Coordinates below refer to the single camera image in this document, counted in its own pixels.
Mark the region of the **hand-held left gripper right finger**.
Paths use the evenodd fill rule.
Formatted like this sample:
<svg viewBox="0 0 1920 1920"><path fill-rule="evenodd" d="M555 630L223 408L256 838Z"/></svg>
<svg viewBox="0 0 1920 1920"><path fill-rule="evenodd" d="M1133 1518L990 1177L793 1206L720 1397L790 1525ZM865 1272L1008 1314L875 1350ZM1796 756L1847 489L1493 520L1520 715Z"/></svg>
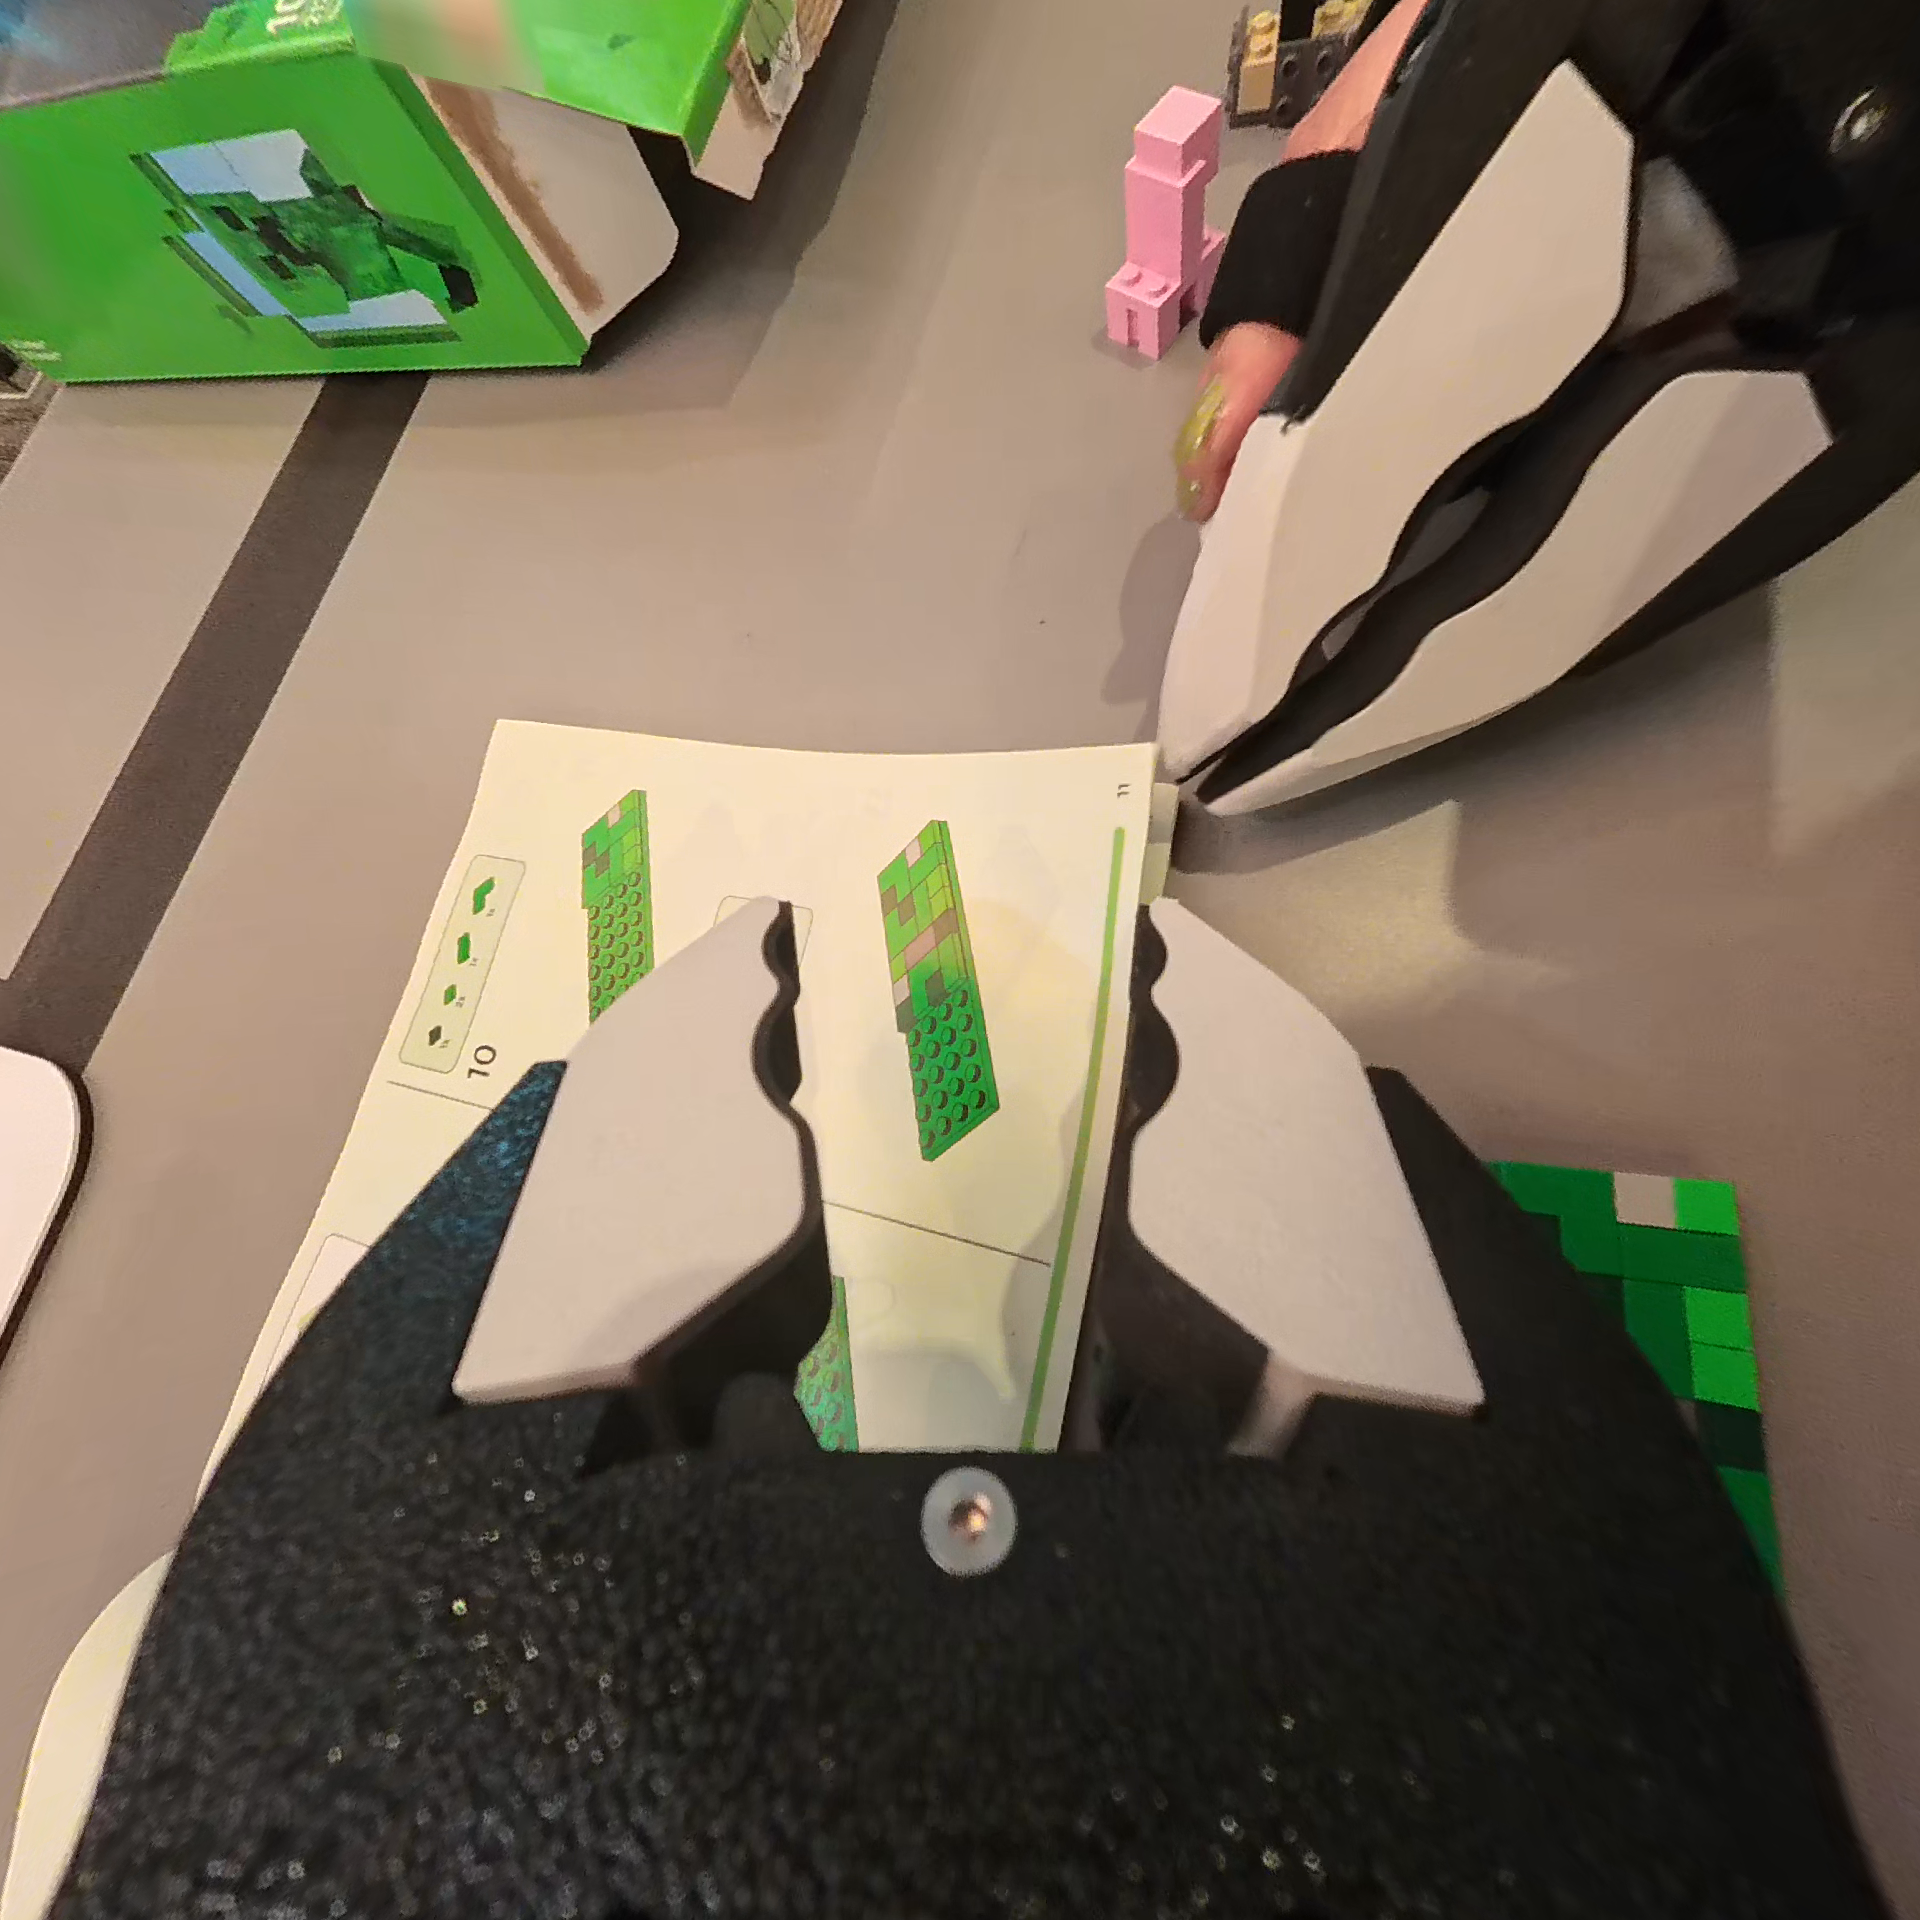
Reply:
<svg viewBox="0 0 1920 1920"><path fill-rule="evenodd" d="M1473 1414L1484 1387L1357 1049L1185 905L1143 905L1085 1414Z"/></svg>

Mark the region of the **small pink brick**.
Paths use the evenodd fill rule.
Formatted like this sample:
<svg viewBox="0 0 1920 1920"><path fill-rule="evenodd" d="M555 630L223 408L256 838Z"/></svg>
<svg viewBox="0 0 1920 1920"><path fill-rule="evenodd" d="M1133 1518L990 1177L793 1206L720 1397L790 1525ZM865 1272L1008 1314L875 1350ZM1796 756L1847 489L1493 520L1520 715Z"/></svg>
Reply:
<svg viewBox="0 0 1920 1920"><path fill-rule="evenodd" d="M1208 302L1227 235L1206 222L1220 164L1222 104L1168 88L1136 121L1123 170L1125 260L1103 289L1107 334L1148 361L1164 356Z"/></svg>

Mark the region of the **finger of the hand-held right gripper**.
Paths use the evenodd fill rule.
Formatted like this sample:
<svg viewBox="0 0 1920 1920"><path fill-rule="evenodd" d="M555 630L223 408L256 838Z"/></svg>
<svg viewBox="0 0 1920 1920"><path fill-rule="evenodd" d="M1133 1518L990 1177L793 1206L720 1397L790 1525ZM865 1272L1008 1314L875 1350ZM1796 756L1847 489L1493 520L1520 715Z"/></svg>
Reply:
<svg viewBox="0 0 1920 1920"><path fill-rule="evenodd" d="M1809 372L1782 356L1600 358L1447 476L1197 803L1302 800L1528 701L1831 446Z"/></svg>
<svg viewBox="0 0 1920 1920"><path fill-rule="evenodd" d="M1205 529L1159 697L1164 772L1191 782L1249 747L1310 649L1384 587L1435 489L1600 344L1625 300L1631 173L1625 123L1561 61L1342 347L1337 297L1357 313L1357 273L1388 265L1359 232L1380 192L1350 182L1315 334Z"/></svg>

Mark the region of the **person's right hand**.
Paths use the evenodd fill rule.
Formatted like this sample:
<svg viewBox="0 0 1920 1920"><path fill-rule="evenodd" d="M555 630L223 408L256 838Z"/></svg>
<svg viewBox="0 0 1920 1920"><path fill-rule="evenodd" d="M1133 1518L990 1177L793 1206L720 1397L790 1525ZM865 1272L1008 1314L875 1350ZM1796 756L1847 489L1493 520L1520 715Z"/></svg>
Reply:
<svg viewBox="0 0 1920 1920"><path fill-rule="evenodd" d="M1359 152L1431 11L1423 2L1368 4L1349 60L1238 203L1197 325L1206 361L1173 448L1177 507L1189 521L1216 515L1252 422L1304 347Z"/></svg>

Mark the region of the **green brick set box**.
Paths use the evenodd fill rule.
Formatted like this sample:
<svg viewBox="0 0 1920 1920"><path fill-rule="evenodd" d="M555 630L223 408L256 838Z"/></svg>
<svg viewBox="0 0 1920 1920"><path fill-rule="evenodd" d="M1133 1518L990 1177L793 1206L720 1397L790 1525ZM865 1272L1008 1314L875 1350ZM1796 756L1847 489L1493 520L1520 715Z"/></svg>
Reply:
<svg viewBox="0 0 1920 1920"><path fill-rule="evenodd" d="M9 2L6 372L576 369L749 200L841 8Z"/></svg>

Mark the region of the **black brick tower model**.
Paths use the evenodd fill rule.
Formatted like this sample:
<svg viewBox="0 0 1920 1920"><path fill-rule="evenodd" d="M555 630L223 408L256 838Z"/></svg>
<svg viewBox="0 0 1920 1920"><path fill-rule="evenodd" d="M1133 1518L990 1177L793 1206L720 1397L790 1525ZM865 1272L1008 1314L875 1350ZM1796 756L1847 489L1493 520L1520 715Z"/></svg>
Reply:
<svg viewBox="0 0 1920 1920"><path fill-rule="evenodd" d="M1295 128L1390 9L1391 2L1241 8L1222 91L1227 128Z"/></svg>

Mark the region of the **building instruction booklet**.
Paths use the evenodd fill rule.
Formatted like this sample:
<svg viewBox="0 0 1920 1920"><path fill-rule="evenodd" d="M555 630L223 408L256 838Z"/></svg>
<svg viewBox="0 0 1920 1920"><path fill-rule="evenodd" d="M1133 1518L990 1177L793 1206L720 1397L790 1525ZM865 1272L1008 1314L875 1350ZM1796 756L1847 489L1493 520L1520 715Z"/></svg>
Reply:
<svg viewBox="0 0 1920 1920"><path fill-rule="evenodd" d="M35 1746L20 1916L1119 1916L1071 1736L941 1667L924 1496L1052 1450L1113 1152L1150 747L497 724L187 1528ZM565 1058L755 897L800 934L829 1323L785 1395L469 1405Z"/></svg>

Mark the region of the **green studded brick plate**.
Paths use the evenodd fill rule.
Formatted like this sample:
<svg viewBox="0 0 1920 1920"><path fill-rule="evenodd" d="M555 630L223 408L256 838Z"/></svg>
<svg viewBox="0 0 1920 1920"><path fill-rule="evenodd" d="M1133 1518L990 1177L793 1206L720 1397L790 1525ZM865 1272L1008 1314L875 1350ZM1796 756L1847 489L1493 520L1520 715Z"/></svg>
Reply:
<svg viewBox="0 0 1920 1920"><path fill-rule="evenodd" d="M1557 1237L1695 1434L1776 1594L1784 1590L1736 1188L1686 1176L1488 1161Z"/></svg>

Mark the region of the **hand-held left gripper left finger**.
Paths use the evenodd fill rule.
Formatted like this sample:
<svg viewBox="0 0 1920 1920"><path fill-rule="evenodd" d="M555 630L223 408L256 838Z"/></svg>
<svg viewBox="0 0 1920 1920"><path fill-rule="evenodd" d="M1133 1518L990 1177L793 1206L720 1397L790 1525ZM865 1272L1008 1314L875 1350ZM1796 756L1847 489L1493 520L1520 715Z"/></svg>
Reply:
<svg viewBox="0 0 1920 1920"><path fill-rule="evenodd" d="M625 989L565 1058L452 1377L461 1403L785 1395L829 1323L800 1093L800 934L755 897Z"/></svg>

